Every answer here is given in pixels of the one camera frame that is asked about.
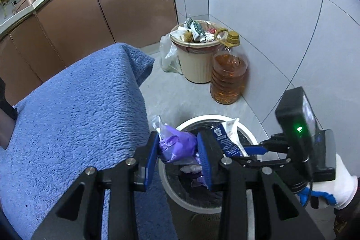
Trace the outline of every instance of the gray floor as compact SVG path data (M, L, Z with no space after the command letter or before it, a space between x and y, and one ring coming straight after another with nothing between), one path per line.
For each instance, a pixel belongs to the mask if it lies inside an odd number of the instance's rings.
M154 46L149 50L147 53L152 53ZM259 120L243 98L231 105L218 104L210 95L209 84L193 84L180 74L164 73L160 67L160 54L155 53L152 56L156 59L153 71L140 87L149 119L158 114L164 122L177 127L190 118L199 115L218 114L232 118L238 117L240 122L253 133L258 142L268 138ZM276 158L277 155L272 153L264 157L263 160ZM168 202L179 239L200 240L194 238L193 227L190 225L194 213L183 209L170 198ZM309 206L307 211L326 240L333 240L335 234L332 231L334 223L332 208L314 210Z

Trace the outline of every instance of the amber liquid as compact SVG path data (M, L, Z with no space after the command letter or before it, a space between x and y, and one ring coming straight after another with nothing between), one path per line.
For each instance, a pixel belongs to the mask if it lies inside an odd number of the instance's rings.
M244 88L247 65L231 54L215 55L211 73L210 93L220 104L231 104L240 98Z

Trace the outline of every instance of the white plastic bag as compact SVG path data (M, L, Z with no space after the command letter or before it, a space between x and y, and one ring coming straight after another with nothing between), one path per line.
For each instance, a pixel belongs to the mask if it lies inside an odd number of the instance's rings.
M163 71L182 74L178 50L170 39L170 34L166 34L160 39L160 65Z

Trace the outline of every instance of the beige trash can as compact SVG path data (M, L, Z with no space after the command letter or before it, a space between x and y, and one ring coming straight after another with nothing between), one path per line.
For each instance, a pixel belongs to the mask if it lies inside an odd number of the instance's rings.
M207 31L211 27L220 29L221 26L209 21L197 21L203 29ZM176 25L171 31L178 29L180 25ZM219 40L208 43L188 43L182 42L170 35L172 43L178 49L179 61L184 77L190 82L204 84L210 82L212 71L212 56L220 45Z

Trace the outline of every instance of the blue and white package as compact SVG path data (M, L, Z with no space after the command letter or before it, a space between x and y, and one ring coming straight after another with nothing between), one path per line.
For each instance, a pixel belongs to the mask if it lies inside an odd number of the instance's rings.
M238 118L225 121L218 126L211 128L215 139L227 157L248 157L238 136Z

